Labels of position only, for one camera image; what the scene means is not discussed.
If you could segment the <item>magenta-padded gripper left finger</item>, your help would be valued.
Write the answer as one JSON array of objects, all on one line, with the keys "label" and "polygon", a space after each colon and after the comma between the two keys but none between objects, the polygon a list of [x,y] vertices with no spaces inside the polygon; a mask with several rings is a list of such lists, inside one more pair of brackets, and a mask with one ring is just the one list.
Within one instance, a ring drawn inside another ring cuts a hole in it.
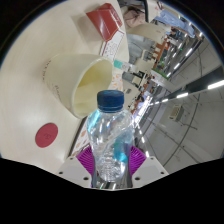
[{"label": "magenta-padded gripper left finger", "polygon": [[91,147],[86,147],[74,157],[68,157],[57,175],[81,187],[95,188],[97,174]]}]

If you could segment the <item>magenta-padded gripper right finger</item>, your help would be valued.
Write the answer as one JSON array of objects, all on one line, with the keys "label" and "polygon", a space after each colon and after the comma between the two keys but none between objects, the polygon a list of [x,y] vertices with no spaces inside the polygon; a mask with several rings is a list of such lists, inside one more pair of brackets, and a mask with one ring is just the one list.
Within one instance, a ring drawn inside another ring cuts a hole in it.
[{"label": "magenta-padded gripper right finger", "polygon": [[128,169],[133,188],[143,187],[168,175],[155,156],[146,156],[134,146],[130,150]]}]

